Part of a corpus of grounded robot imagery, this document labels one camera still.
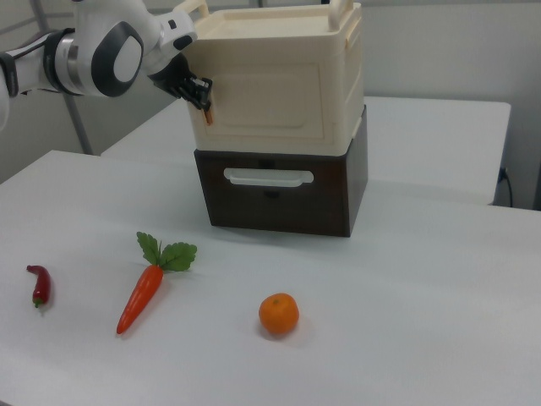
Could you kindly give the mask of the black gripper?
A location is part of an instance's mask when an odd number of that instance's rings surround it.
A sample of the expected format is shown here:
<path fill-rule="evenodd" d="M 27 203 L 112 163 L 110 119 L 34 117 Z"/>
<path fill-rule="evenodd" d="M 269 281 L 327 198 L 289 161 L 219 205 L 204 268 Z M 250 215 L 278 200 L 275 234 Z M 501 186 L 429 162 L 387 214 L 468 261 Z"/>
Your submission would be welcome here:
<path fill-rule="evenodd" d="M 176 98 L 183 98 L 198 110 L 209 111 L 212 81 L 197 78 L 183 54 L 178 54 L 161 71 L 149 74 L 154 86 Z"/>

